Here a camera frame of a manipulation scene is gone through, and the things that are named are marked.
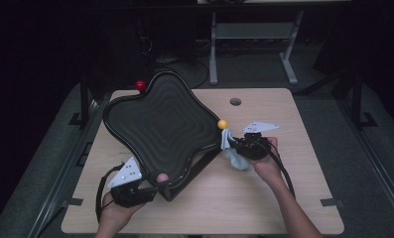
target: red object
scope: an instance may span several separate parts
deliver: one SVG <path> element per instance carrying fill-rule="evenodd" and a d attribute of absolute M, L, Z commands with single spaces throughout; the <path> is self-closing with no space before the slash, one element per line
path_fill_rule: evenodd
<path fill-rule="evenodd" d="M 135 88 L 140 92 L 144 92 L 147 89 L 147 83 L 142 79 L 137 80 L 135 82 Z"/>

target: hand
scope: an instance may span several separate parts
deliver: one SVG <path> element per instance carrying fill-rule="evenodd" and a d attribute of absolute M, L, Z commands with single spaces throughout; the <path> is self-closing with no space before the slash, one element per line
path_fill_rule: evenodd
<path fill-rule="evenodd" d="M 268 141 L 271 143 L 271 151 L 275 156 L 280 158 L 277 147 L 278 141 L 275 137 L 268 137 Z M 256 174 L 261 177 L 265 182 L 268 183 L 271 187 L 284 184 L 283 177 L 281 176 L 280 168 L 277 163 L 271 158 L 270 155 L 267 155 L 265 158 L 252 161 L 249 160 L 249 163 L 255 169 Z"/>
<path fill-rule="evenodd" d="M 157 176 L 157 182 L 163 182 L 168 179 L 169 177 L 166 174 Z M 95 235 L 96 238 L 108 238 L 116 235 L 128 224 L 132 215 L 145 205 L 143 203 L 129 208 L 120 206 L 113 202 L 110 192 L 104 194 L 102 204 L 103 207 L 106 206 L 101 211 L 100 224 Z"/>

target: black tray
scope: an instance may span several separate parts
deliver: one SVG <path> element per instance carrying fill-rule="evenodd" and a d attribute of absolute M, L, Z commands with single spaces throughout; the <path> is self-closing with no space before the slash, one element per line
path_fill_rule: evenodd
<path fill-rule="evenodd" d="M 173 72 L 158 73 L 140 94 L 112 100 L 103 114 L 107 130 L 134 154 L 143 172 L 169 176 L 162 191 L 166 200 L 221 152 L 218 120 Z M 156 184 L 152 178 L 149 182 Z"/>

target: white plastic piece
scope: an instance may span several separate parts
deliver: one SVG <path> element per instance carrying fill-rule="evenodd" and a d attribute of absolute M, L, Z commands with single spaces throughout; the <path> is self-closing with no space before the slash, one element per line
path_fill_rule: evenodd
<path fill-rule="evenodd" d="M 135 158 L 131 157 L 109 183 L 108 187 L 113 188 L 134 180 L 138 180 L 141 179 L 142 176 L 143 175 L 140 172 L 140 168 L 135 161 Z"/>
<path fill-rule="evenodd" d="M 245 127 L 243 129 L 243 132 L 244 133 L 257 133 L 257 132 L 263 132 L 263 131 L 277 129 L 279 127 L 280 126 L 278 124 L 252 121 L 247 127 Z"/>

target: textured tray surface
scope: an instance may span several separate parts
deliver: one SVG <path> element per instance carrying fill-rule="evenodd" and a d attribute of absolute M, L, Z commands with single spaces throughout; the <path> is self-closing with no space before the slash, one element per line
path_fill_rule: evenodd
<path fill-rule="evenodd" d="M 142 95 L 120 97 L 106 108 L 109 132 L 149 171 L 162 170 L 181 182 L 201 149 L 214 149 L 218 118 L 173 74 L 155 77 Z"/>

